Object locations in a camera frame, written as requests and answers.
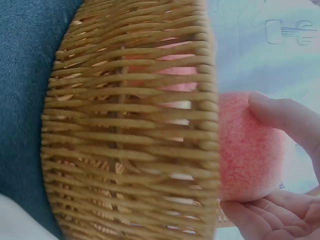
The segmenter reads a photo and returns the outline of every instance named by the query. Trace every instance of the pink felt ball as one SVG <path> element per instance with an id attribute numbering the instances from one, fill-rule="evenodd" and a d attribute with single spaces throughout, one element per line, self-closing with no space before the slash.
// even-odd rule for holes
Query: pink felt ball
<path id="1" fill-rule="evenodd" d="M 225 201 L 265 197 L 281 182 L 282 131 L 263 125 L 250 111 L 250 92 L 220 95 L 221 195 Z"/>

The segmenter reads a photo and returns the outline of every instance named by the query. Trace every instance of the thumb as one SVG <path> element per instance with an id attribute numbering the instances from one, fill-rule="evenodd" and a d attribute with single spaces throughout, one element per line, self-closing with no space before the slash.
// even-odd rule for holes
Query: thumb
<path id="1" fill-rule="evenodd" d="M 253 92 L 249 108 L 265 125 L 285 131 L 310 155 L 320 180 L 320 115 L 291 99 L 270 99 Z"/>

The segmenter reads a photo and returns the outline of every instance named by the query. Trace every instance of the blue fabric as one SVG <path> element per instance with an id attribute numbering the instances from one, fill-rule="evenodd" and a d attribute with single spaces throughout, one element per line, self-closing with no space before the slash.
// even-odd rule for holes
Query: blue fabric
<path id="1" fill-rule="evenodd" d="M 58 49 L 82 0 L 0 0 L 0 193 L 59 239 L 41 170 L 41 113 Z"/>

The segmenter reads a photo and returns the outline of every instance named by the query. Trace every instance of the hand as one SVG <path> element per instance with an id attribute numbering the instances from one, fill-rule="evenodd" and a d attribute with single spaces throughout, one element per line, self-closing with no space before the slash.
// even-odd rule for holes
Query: hand
<path id="1" fill-rule="evenodd" d="M 264 124 L 285 131 L 310 155 L 320 182 L 320 116 L 289 99 L 252 93 L 249 107 Z M 275 190 L 259 200 L 221 202 L 245 240 L 319 240 L 320 198 Z"/>

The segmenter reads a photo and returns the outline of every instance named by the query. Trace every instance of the woven rattan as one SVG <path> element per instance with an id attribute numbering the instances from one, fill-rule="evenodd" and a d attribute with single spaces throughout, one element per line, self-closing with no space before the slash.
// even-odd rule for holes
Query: woven rattan
<path id="1" fill-rule="evenodd" d="M 42 115 L 45 187 L 67 239 L 213 238 L 220 210 L 210 29 L 202 0 L 81 5 L 56 53 Z M 174 68 L 194 73 L 164 72 Z M 181 84 L 196 87 L 170 89 Z"/>

